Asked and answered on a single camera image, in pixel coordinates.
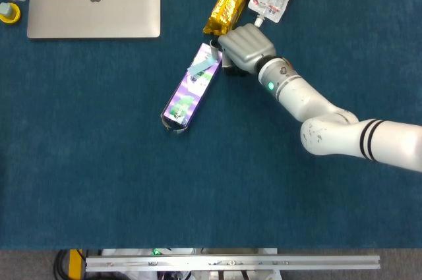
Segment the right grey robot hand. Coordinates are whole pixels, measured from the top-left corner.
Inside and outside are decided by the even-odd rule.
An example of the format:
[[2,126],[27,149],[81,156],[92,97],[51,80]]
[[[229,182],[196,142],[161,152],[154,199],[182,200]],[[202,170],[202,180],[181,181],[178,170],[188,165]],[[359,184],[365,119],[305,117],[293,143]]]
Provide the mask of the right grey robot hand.
[[257,74],[258,64],[275,58],[274,44],[254,24],[248,23],[210,41],[212,52],[222,52],[222,68],[229,76]]

